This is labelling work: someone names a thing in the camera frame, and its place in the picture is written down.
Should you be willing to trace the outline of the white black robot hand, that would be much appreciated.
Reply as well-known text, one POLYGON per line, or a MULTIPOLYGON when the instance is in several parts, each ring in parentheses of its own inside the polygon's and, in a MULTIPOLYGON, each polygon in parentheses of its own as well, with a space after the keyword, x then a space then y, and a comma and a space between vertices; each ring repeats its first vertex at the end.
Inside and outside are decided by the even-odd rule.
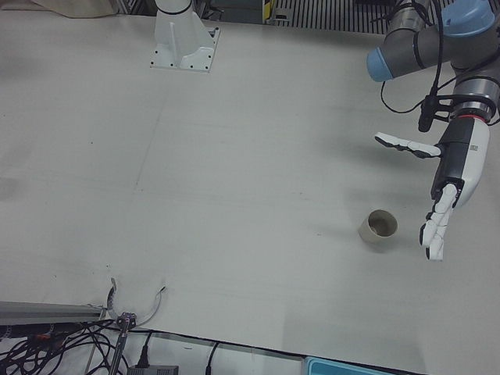
POLYGON ((489 126, 478 116, 450 121, 435 145, 377 132, 374 139, 387 148, 410 152, 420 159, 438 158, 430 196, 434 204, 420 228, 420 245, 431 261, 444 257, 445 234, 455 209, 467 203, 480 182, 490 139, 489 126))

